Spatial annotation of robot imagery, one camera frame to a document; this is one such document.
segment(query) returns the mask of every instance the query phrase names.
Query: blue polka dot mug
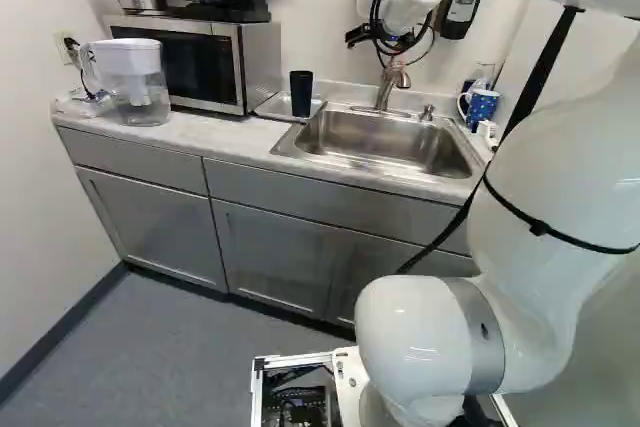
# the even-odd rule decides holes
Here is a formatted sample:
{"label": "blue polka dot mug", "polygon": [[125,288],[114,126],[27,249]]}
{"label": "blue polka dot mug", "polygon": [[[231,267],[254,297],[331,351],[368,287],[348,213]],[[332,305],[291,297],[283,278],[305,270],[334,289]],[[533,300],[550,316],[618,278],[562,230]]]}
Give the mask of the blue polka dot mug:
{"label": "blue polka dot mug", "polygon": [[[462,106],[460,105],[460,100],[462,100],[462,98],[465,98],[469,104],[469,108],[466,112],[462,110]],[[493,114],[496,113],[499,100],[499,92],[472,89],[469,92],[464,92],[458,96],[458,112],[460,112],[460,115],[466,122],[469,130],[475,134],[476,130],[478,130],[478,124],[483,120],[491,120]]]}

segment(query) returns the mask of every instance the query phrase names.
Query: sink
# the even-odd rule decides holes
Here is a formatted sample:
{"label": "sink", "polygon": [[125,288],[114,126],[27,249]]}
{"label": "sink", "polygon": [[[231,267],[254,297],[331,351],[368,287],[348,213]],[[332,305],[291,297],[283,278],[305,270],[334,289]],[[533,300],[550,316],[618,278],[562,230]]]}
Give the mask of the sink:
{"label": "sink", "polygon": [[304,126],[296,125],[271,153],[335,167],[408,178],[470,179],[477,169],[455,122],[420,121],[328,104]]}

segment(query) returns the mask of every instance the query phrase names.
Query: faucet handle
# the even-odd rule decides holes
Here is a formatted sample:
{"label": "faucet handle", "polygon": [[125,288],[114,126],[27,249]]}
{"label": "faucet handle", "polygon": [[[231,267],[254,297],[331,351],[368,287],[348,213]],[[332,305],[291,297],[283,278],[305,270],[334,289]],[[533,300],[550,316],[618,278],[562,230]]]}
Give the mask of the faucet handle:
{"label": "faucet handle", "polygon": [[433,121],[433,113],[436,110],[436,106],[433,104],[427,104],[424,106],[422,113],[419,116],[420,121],[426,120],[427,122]]}

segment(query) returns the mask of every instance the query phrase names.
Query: cup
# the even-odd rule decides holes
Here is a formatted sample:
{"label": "cup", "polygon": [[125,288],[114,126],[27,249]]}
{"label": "cup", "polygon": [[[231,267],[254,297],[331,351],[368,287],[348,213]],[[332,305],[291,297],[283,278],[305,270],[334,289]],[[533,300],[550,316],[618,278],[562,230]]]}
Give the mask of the cup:
{"label": "cup", "polygon": [[291,113],[295,117],[311,116],[311,92],[313,90],[313,72],[292,70],[289,72],[291,87]]}
{"label": "cup", "polygon": [[[461,102],[463,99],[469,104],[469,108],[466,113],[462,110]],[[466,122],[469,130],[475,134],[478,130],[478,124],[483,120],[491,120],[493,114],[496,113],[499,100],[499,92],[472,89],[469,92],[462,93],[458,96],[458,112]]]}

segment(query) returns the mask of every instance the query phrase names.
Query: floor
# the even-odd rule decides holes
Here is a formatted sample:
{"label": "floor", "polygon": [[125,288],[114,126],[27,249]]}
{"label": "floor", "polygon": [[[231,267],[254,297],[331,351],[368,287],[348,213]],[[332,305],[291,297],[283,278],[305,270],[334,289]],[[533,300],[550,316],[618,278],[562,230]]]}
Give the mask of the floor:
{"label": "floor", "polygon": [[2,427],[248,427],[257,355],[347,342],[129,275],[0,410]]}

